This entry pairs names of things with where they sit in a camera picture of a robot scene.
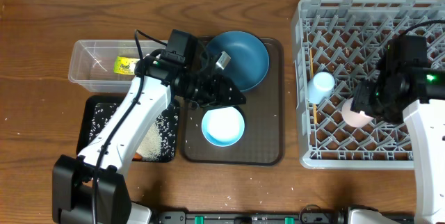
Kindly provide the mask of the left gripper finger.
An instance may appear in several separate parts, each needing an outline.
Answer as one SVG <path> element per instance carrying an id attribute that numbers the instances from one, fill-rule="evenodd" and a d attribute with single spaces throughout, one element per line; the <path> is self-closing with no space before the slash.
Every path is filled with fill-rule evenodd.
<path id="1" fill-rule="evenodd" d="M 207 52 L 203 52 L 200 56 L 201 68 L 200 77 L 201 78 L 211 78 L 216 73 L 216 62 L 222 56 L 222 52 L 216 55 L 212 55 Z"/>
<path id="2" fill-rule="evenodd" d="M 219 109 L 246 104 L 246 102 L 245 95 L 234 82 L 221 74 L 213 75 L 200 88 L 201 108 Z"/>

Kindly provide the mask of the light blue bowl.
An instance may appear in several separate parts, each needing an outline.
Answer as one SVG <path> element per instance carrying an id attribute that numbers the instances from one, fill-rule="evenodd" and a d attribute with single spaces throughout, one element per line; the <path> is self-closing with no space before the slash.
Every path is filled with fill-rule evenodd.
<path id="1" fill-rule="evenodd" d="M 207 111 L 201 122 L 206 140 L 217 147 L 228 147 L 238 142 L 245 131 L 245 120 L 235 107 Z"/>

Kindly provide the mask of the pink cup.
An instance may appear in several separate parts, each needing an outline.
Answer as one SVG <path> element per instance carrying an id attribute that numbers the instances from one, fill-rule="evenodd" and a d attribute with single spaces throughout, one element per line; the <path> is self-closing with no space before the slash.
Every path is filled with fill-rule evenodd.
<path id="1" fill-rule="evenodd" d="M 370 116 L 367 116 L 363 111 L 360 111 L 359 113 L 356 113 L 351 110 L 353 98 L 347 99 L 342 108 L 341 108 L 341 115 L 343 118 L 343 121 L 354 128 L 361 128 L 370 123 L 373 118 Z"/>

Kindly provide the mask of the dark blue plate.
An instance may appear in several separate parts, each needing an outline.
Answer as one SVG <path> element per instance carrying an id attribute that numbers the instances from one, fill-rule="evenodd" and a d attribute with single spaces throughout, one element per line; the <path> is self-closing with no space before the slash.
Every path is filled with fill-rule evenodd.
<path id="1" fill-rule="evenodd" d="M 244 31 L 228 31 L 214 37 L 208 44 L 211 55 L 224 51 L 231 58 L 223 70 L 216 71 L 229 77 L 244 92 L 260 84 L 267 75 L 270 58 L 262 41 Z"/>

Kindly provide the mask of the light blue cup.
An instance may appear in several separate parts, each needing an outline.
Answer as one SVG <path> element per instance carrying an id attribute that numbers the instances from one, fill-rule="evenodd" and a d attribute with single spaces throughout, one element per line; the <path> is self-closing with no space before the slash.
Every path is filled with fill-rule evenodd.
<path id="1" fill-rule="evenodd" d="M 320 104 L 334 90 L 335 79 L 329 72 L 318 72 L 308 83 L 308 101 Z"/>

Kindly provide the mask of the white rice pile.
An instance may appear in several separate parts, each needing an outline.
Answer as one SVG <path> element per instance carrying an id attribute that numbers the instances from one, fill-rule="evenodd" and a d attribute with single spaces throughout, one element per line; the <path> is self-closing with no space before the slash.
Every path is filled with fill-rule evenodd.
<path id="1" fill-rule="evenodd" d="M 107 125 L 118 109 L 117 103 L 97 103 L 91 113 L 88 143 Z M 175 157 L 180 108 L 175 100 L 149 128 L 136 153 L 140 161 L 166 163 Z"/>

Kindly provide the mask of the wooden chopstick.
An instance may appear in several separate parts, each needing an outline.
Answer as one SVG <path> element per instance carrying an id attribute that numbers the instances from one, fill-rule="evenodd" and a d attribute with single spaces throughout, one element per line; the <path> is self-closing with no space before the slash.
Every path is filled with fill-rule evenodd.
<path id="1" fill-rule="evenodd" d="M 316 99 L 316 95 L 314 92 L 314 57 L 313 57 L 313 50 L 309 50 L 309 64 L 310 64 L 310 81 L 309 81 L 309 101 L 312 103 L 312 112 L 314 117 L 314 124 L 317 125 L 318 123 L 318 115 L 317 115 L 317 105 L 314 101 Z"/>

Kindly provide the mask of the foil snack wrapper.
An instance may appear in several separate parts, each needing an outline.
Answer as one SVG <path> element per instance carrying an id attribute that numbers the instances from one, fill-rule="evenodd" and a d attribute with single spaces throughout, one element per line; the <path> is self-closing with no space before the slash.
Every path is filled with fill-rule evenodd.
<path id="1" fill-rule="evenodd" d="M 134 75 L 138 61 L 137 58 L 118 56 L 113 66 L 113 72 L 122 75 Z"/>

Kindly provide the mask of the orange carrot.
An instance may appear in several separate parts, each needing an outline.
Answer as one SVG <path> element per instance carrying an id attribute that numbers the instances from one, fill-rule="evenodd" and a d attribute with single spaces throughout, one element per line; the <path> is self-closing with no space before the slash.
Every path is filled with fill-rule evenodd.
<path id="1" fill-rule="evenodd" d="M 135 153 L 135 154 L 134 154 L 134 157 L 133 157 L 133 160 L 135 160 L 135 161 L 140 161 L 142 158 L 143 158 L 143 157 L 140 156 L 138 153 Z"/>

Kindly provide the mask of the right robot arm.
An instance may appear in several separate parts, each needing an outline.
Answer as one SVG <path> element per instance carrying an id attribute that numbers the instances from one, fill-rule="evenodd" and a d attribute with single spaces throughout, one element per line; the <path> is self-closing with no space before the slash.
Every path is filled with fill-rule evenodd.
<path id="1" fill-rule="evenodd" d="M 342 108 L 363 127 L 376 119 L 404 124 L 416 180 L 415 223 L 444 222 L 444 71 L 421 64 L 379 64 L 376 81 L 363 80 Z"/>

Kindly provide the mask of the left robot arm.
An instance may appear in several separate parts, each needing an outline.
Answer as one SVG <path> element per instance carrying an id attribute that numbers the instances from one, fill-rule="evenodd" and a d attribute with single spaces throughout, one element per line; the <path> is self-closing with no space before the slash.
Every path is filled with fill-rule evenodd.
<path id="1" fill-rule="evenodd" d="M 157 49 L 136 64 L 131 87 L 105 128 L 76 158 L 60 156 L 52 172 L 55 223 L 148 223 L 152 211 L 132 202 L 125 177 L 149 128 L 175 95 L 201 108 L 244 104 L 234 82 L 222 75 L 231 61 L 222 51 L 193 72 L 192 54 Z"/>

